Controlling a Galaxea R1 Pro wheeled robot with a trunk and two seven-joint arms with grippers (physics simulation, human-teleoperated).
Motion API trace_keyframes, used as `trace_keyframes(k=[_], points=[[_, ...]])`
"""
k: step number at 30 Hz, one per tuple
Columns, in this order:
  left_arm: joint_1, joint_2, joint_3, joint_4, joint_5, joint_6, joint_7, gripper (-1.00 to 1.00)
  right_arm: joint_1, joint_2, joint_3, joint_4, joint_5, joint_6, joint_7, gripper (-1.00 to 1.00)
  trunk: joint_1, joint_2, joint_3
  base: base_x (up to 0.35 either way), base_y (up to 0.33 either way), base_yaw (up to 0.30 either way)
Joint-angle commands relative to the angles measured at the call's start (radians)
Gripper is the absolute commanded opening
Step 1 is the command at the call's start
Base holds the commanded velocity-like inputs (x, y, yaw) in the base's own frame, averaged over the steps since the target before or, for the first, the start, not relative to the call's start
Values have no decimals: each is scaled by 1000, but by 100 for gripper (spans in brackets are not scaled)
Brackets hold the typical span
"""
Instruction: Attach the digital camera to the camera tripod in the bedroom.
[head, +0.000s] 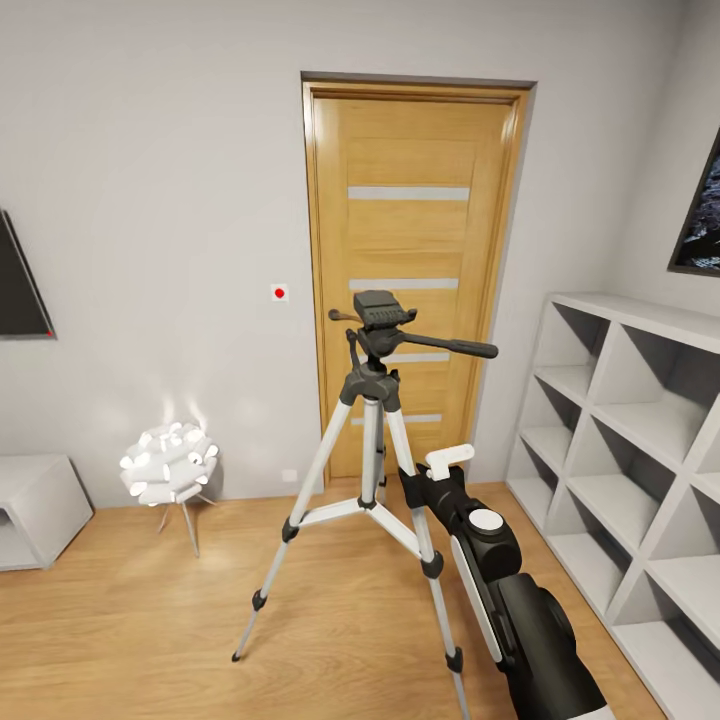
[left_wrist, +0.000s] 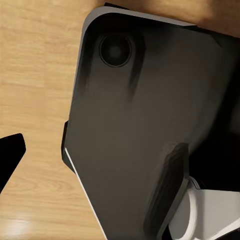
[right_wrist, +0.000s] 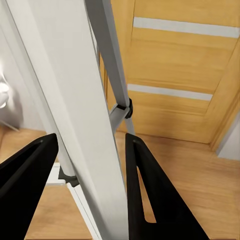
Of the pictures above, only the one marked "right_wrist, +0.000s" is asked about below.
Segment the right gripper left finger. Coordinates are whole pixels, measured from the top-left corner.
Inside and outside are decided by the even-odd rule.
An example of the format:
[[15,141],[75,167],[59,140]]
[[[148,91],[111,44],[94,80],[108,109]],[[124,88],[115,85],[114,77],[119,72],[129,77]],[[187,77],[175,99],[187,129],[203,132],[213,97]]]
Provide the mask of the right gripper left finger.
[[58,152],[51,133],[0,163],[0,240],[24,240]]

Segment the camera tripod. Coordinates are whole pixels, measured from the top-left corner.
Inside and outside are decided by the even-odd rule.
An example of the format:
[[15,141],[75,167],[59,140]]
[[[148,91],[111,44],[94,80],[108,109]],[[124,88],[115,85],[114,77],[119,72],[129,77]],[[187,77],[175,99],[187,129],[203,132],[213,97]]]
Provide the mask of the camera tripod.
[[[92,30],[116,99],[109,111]],[[67,185],[93,240],[129,240],[116,145],[136,135],[111,0],[0,0],[0,27],[57,159],[46,186]]]

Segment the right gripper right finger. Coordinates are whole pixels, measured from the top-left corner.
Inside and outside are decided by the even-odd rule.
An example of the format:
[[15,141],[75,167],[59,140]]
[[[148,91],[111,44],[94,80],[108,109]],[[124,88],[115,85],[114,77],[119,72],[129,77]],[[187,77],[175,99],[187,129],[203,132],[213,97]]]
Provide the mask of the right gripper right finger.
[[[210,240],[145,142],[125,133],[129,240]],[[145,220],[139,168],[156,223]]]

